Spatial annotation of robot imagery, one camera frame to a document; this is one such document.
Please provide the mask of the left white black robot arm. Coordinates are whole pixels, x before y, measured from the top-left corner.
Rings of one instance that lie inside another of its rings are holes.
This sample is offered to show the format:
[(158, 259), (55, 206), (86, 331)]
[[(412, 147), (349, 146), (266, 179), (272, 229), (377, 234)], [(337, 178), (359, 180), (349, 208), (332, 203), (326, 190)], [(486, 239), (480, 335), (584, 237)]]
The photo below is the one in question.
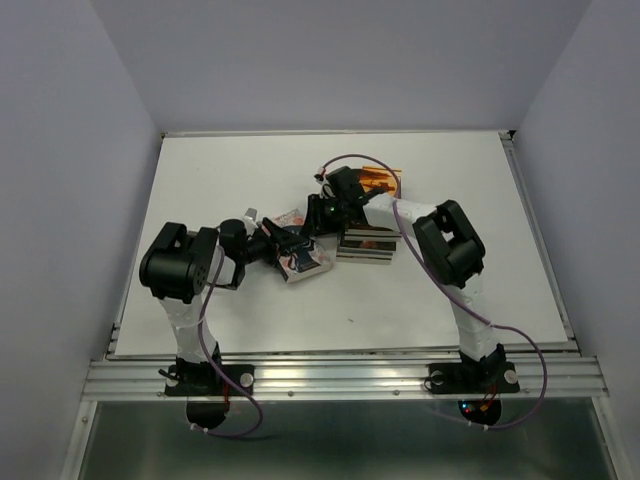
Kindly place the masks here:
[(174, 363), (159, 373), (168, 396), (214, 396), (229, 391), (250, 366), (222, 365), (219, 343), (205, 321), (214, 288), (237, 289), (246, 266), (263, 261), (274, 266), (282, 254), (294, 252), (306, 238), (269, 219), (250, 231), (240, 219), (193, 232), (166, 223), (139, 266), (139, 279), (165, 311), (177, 346)]

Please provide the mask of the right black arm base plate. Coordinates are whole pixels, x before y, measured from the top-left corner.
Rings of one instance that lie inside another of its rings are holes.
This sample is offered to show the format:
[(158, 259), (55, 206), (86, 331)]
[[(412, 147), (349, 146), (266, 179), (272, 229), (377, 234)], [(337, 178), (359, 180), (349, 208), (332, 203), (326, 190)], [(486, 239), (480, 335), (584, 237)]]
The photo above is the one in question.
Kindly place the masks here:
[(434, 395), (475, 395), (492, 393), (514, 394), (520, 391), (515, 366), (511, 362), (499, 365), (487, 373), (463, 363), (431, 363), (423, 381)]

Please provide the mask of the orange Huckleberry Finn book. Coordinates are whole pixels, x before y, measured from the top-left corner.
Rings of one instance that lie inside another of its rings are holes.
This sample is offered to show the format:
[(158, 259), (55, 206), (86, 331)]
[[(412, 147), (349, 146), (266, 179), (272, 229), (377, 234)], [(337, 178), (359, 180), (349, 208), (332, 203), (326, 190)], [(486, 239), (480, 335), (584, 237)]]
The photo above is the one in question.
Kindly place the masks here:
[(361, 167), (356, 170), (359, 183), (365, 192), (383, 190), (395, 197), (396, 182), (394, 174), (383, 167)]

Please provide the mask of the floral cover white book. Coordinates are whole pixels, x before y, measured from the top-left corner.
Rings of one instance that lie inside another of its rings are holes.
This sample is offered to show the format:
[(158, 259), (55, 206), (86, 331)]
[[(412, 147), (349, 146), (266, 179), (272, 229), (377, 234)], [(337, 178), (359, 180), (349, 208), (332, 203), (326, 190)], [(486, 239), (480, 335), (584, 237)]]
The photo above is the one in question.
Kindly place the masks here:
[[(291, 234), (301, 233), (305, 217), (294, 209), (270, 220)], [(314, 239), (306, 238), (289, 253), (278, 253), (275, 267), (281, 273), (286, 283), (295, 283), (312, 276), (329, 271), (333, 267), (333, 260), (329, 253)]]

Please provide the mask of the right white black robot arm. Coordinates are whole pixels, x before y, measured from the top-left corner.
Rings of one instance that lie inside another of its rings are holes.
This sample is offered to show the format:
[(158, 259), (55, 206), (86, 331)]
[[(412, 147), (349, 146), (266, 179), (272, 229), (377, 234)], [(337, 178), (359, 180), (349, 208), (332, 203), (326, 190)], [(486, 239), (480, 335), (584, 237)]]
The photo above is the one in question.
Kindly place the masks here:
[(358, 221), (398, 232), (406, 243), (414, 239), (409, 249), (451, 304), (460, 355), (453, 379), (469, 391), (496, 387), (506, 355), (491, 322), (477, 311), (486, 249), (461, 206), (453, 200), (416, 203), (380, 188), (366, 191), (349, 167), (330, 173), (322, 168), (315, 180), (321, 189), (308, 197), (303, 232), (328, 234)]

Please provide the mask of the Three Days to See book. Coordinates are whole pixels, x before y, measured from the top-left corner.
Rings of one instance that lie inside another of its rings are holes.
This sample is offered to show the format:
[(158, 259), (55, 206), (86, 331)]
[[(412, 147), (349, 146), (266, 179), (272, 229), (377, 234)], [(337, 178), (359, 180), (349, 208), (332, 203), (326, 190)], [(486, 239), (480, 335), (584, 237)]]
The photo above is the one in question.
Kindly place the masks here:
[(383, 249), (362, 249), (362, 248), (346, 248), (339, 246), (337, 248), (337, 252), (345, 253), (345, 254), (371, 254), (371, 255), (393, 255), (396, 253), (396, 250), (383, 250)]

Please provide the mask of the dark red orange book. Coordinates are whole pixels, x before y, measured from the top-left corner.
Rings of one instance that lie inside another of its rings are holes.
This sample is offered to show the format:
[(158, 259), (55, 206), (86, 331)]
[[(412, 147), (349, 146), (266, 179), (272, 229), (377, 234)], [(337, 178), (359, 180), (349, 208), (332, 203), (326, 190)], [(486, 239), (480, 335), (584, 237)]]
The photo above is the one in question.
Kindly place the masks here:
[(394, 174), (394, 179), (395, 179), (395, 182), (396, 182), (395, 197), (397, 199), (402, 199), (403, 198), (403, 186), (402, 186), (401, 171), (393, 170), (393, 174)]

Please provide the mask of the Tale of Two Cities book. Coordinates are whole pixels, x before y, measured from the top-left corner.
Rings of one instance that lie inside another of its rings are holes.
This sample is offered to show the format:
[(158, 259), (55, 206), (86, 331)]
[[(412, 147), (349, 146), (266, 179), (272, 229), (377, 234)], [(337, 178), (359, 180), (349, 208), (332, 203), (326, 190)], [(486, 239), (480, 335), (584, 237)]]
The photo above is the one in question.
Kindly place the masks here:
[(394, 241), (376, 241), (376, 240), (342, 240), (339, 243), (340, 248), (345, 249), (365, 249), (365, 250), (382, 250), (395, 251), (397, 243)]

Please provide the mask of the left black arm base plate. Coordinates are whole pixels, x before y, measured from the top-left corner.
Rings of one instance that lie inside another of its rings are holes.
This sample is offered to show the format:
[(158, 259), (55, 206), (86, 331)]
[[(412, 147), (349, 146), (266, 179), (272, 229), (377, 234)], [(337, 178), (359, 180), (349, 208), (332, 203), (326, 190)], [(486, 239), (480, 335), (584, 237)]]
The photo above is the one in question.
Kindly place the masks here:
[[(253, 376), (255, 367), (250, 364), (223, 365), (222, 372), (234, 383), (253, 393), (253, 386), (243, 386), (242, 377)], [(207, 362), (190, 363), (178, 359), (158, 373), (165, 380), (164, 394), (169, 397), (240, 396), (234, 388), (227, 387), (215, 369)]]

